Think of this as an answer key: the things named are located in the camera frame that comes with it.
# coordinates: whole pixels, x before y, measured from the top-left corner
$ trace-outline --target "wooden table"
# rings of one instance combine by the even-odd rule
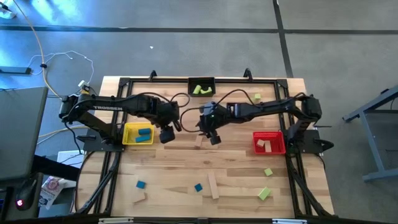
[[[104,77],[100,95],[116,95],[120,77]],[[287,79],[290,95],[305,92],[304,80]],[[214,101],[231,90],[242,88],[249,95],[261,94],[261,101],[275,100],[274,87],[265,84],[216,84]],[[187,92],[183,83],[135,83],[132,94],[143,91],[160,93],[171,98],[179,92]],[[186,97],[176,97],[180,105]],[[204,105],[209,98],[192,98],[190,104],[181,108]],[[246,102],[242,93],[233,93],[226,102]],[[95,115],[110,123],[113,112],[96,111]],[[189,111],[183,117],[187,129],[196,129],[199,111]],[[128,116],[128,122],[146,121]],[[112,216],[130,217],[229,217],[229,218],[292,218],[294,217],[289,180],[284,156],[257,156],[253,152],[253,131],[277,131],[280,129],[277,115],[255,118],[244,124],[229,124],[217,129],[222,143],[212,146],[203,138],[201,149],[195,149],[197,133],[176,132],[175,140],[167,144],[159,142],[159,129],[155,129],[153,145],[127,147],[122,153],[121,165],[114,195]],[[93,193],[100,179],[103,152],[96,152],[87,160],[78,189],[78,207]],[[303,164],[308,188],[326,211],[333,213],[328,183],[323,164],[314,155],[304,154]],[[271,168],[274,174],[264,175]],[[211,197],[207,174],[214,171],[220,198]],[[147,183],[143,190],[146,199],[132,203],[137,193],[138,180]],[[201,183],[203,190],[196,192],[194,186]],[[268,187],[272,190],[265,201],[258,193]],[[300,208],[303,197],[298,190]]]

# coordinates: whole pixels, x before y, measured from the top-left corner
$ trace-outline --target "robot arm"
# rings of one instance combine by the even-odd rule
[[[296,102],[302,102],[301,110]],[[308,128],[310,123],[317,122],[322,111],[319,101],[312,95],[299,94],[286,100],[276,100],[252,105],[249,103],[227,103],[226,107],[215,102],[207,103],[200,110],[202,115],[197,126],[200,131],[210,138],[211,144],[218,144],[221,138],[217,135],[217,128],[229,123],[244,123],[258,116],[270,114],[290,113],[298,118],[297,123],[289,128],[288,140],[297,139]]]
[[[121,134],[115,124],[106,124],[88,110],[124,111],[139,118],[146,118],[161,129],[160,141],[167,143],[175,139],[173,123],[181,131],[178,103],[165,102],[148,95],[132,95],[127,98],[81,94],[63,97],[59,117],[63,123],[79,121],[99,132],[106,144],[121,144]]]

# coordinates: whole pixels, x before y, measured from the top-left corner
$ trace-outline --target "wooden plank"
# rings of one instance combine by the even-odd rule
[[[104,77],[100,95],[116,95],[120,77]],[[287,79],[290,95],[305,92],[300,78]],[[211,100],[218,101],[234,89],[243,89],[250,96],[261,94],[261,101],[275,100],[274,87],[266,84],[216,84],[213,98],[192,98],[186,108],[201,106]],[[176,93],[187,92],[186,83],[135,83],[133,94],[152,91],[171,98]],[[181,105],[187,102],[184,96],[175,98]],[[247,102],[242,93],[233,93],[222,102]],[[111,122],[113,112],[95,111],[105,122]],[[184,126],[196,130],[199,111],[184,115]],[[128,122],[145,121],[144,118],[127,116]],[[203,138],[200,150],[195,149],[198,133],[175,132],[175,140],[167,144],[159,141],[160,130],[154,130],[154,143],[148,146],[129,146],[122,153],[116,183],[112,216],[125,217],[229,217],[229,218],[292,218],[294,217],[289,180],[284,156],[260,156],[254,153],[253,131],[277,131],[280,129],[278,115],[262,116],[243,124],[229,124],[217,129],[222,142],[212,146]],[[104,153],[96,152],[87,160],[79,182],[79,207],[89,199],[98,185]],[[303,164],[308,188],[324,208],[333,213],[328,184],[323,164],[314,155],[304,154]],[[271,168],[274,174],[266,177],[264,169]],[[208,173],[214,172],[219,194],[213,200],[208,183]],[[145,200],[135,200],[132,188],[137,180],[147,183]],[[201,183],[203,190],[194,188]],[[267,187],[271,194],[265,201],[258,193]],[[104,191],[105,206],[108,187]],[[303,210],[301,191],[297,191],[300,208]]]
[[[132,202],[137,203],[145,199],[146,199],[146,194],[144,192],[136,192],[133,195]]]
[[[198,135],[196,140],[195,140],[195,149],[200,149],[201,148],[202,140],[203,140],[203,136]]]
[[[271,149],[271,142],[270,142],[270,141],[265,141],[265,142],[264,142],[264,147],[265,147],[265,149],[266,149],[266,152],[272,152],[272,149]]]
[[[261,140],[261,139],[258,139],[257,140],[257,146],[259,146],[259,147],[264,147],[264,141],[263,140]]]
[[[210,171],[208,173],[208,177],[209,177],[211,196],[213,197],[213,199],[218,199],[220,196],[218,196],[217,181],[214,172]]]

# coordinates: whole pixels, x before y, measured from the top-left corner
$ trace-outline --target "black metal frame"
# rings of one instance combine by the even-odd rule
[[[43,174],[61,177],[67,180],[76,181],[79,174],[79,168],[52,161],[42,156],[35,155],[33,158],[31,174],[41,172]]]
[[[250,72],[250,69],[246,69],[244,71],[244,78],[247,79],[233,79],[233,78],[216,78],[215,82],[216,83],[256,83],[256,84],[271,84],[274,86],[274,91],[275,91],[275,97],[276,100],[281,100],[280,96],[280,89],[283,89],[285,97],[289,97],[289,86],[287,84],[286,79],[258,79],[254,80],[252,77],[252,73]],[[149,75],[149,78],[120,78],[119,80],[119,86],[118,86],[118,93],[117,97],[122,97],[122,92],[124,87],[127,85],[127,94],[126,97],[132,94],[132,86],[134,83],[188,83],[188,78],[158,78],[156,71],[152,71],[152,73]],[[116,124],[118,118],[118,112],[113,113],[112,117],[112,123]],[[127,121],[127,113],[123,113],[123,119],[122,119],[122,125],[126,123]],[[284,115],[280,114],[279,115],[279,123],[280,123],[280,129],[281,130],[286,130],[285,126],[285,121],[284,121]],[[290,125],[294,124],[294,119],[293,116],[290,114],[289,115],[289,123]],[[103,162],[103,168],[101,171],[101,177],[100,181],[104,178],[106,175],[106,170],[109,166],[109,158],[110,158],[111,153],[110,152],[105,152],[105,157],[104,157],[104,162]],[[286,154],[286,164],[288,166],[289,160],[291,160],[290,156]],[[297,167],[298,167],[298,174],[299,176],[303,179],[304,184],[306,185],[305,181],[305,174],[304,174],[304,168],[303,168],[303,162],[301,158],[301,153],[296,152],[295,157],[297,160]],[[111,187],[109,188],[109,193],[108,193],[108,201],[107,201],[107,206],[104,212],[109,213],[111,212],[112,209],[112,204],[113,204],[113,197],[114,197],[114,189],[116,186],[116,175],[114,175],[112,181],[111,181]],[[297,191],[295,187],[295,181],[294,178],[292,177],[291,172],[288,172],[288,177],[289,177],[289,185],[290,185],[290,193],[292,195],[292,203],[293,203],[293,208],[294,208],[294,214],[295,217],[297,218],[298,215],[302,215],[302,212],[300,211],[299,207],[299,200],[297,197]],[[103,193],[99,196],[98,200],[96,201],[94,212],[99,213],[101,209],[101,202],[102,202],[102,196]],[[304,194],[303,191],[303,196],[304,196],[304,202],[305,202],[305,211],[307,215],[312,214],[312,209],[310,205],[310,201],[308,200],[307,196]]]

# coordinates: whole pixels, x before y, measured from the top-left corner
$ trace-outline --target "yellow-green block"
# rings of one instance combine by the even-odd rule
[[[272,175],[273,174],[273,172],[272,172],[272,170],[270,169],[270,168],[266,168],[265,170],[264,170],[264,173],[266,173],[266,176],[268,177],[269,175]]]
[[[265,200],[268,195],[271,193],[271,190],[269,190],[267,187],[265,187],[260,193],[259,193],[259,198],[261,200]]]
[[[197,85],[196,87],[195,87],[195,89],[193,90],[193,94],[199,94],[199,91],[201,90],[201,86],[200,85]]]
[[[206,91],[205,90],[200,90],[201,94],[205,94],[205,93],[211,93],[211,87],[209,87]]]

